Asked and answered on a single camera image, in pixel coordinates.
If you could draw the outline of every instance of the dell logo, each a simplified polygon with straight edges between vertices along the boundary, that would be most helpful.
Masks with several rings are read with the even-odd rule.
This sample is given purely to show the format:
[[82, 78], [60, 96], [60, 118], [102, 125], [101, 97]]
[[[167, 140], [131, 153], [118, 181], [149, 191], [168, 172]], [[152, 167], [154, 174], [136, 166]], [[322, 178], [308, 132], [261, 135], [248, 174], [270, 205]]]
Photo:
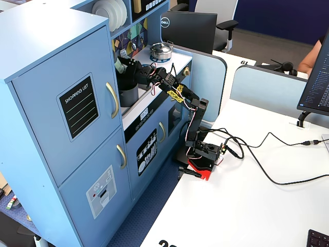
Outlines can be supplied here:
[[170, 21], [167, 17], [161, 18], [161, 27], [167, 28], [170, 25]]

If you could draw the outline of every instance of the colorful tile pattern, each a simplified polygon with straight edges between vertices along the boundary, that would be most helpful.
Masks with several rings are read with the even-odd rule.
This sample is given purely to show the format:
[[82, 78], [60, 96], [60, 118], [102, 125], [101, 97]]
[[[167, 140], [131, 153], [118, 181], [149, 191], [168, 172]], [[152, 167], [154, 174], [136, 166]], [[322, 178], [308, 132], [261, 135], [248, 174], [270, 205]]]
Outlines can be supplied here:
[[[132, 49], [132, 42], [137, 45], [137, 50]], [[121, 49], [126, 49], [129, 57], [133, 57], [148, 45], [148, 21], [147, 18], [133, 26], [130, 31], [112, 40], [112, 49], [117, 55], [120, 55]]]

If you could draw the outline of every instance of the light blue cabinet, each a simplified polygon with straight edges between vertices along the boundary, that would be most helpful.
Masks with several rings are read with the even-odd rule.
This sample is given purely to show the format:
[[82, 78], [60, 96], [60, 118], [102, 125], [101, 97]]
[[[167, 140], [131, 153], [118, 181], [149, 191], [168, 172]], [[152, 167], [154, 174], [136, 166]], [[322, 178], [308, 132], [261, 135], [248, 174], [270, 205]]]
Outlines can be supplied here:
[[133, 200], [140, 197], [160, 168], [161, 157], [168, 155], [165, 150], [165, 141], [168, 138], [166, 106], [168, 103], [163, 102], [152, 112], [126, 145]]
[[121, 128], [60, 188], [85, 247], [109, 241], [132, 206], [127, 166], [117, 145], [124, 151]]
[[[112, 118], [115, 99], [106, 88], [107, 82], [116, 88], [110, 52], [103, 27], [13, 80], [57, 186], [120, 126], [119, 114]], [[87, 77], [91, 82], [85, 93]], [[68, 104], [61, 104], [62, 96]]]

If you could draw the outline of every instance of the gray cup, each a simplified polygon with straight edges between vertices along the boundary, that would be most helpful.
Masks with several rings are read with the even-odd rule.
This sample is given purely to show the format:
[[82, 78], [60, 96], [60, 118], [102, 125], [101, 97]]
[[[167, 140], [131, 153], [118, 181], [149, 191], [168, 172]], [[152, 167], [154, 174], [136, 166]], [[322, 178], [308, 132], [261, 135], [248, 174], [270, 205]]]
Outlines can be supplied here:
[[130, 90], [119, 90], [121, 107], [131, 107], [138, 100], [138, 84]]

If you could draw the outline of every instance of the monitor screen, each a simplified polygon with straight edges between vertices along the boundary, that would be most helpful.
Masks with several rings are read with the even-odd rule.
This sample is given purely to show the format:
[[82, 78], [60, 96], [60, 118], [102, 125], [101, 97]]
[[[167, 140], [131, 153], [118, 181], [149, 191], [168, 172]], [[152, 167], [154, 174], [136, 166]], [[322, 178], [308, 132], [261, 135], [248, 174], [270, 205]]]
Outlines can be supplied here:
[[297, 109], [329, 116], [329, 38], [323, 41]]
[[162, 14], [162, 40], [212, 54], [217, 14], [168, 11]]

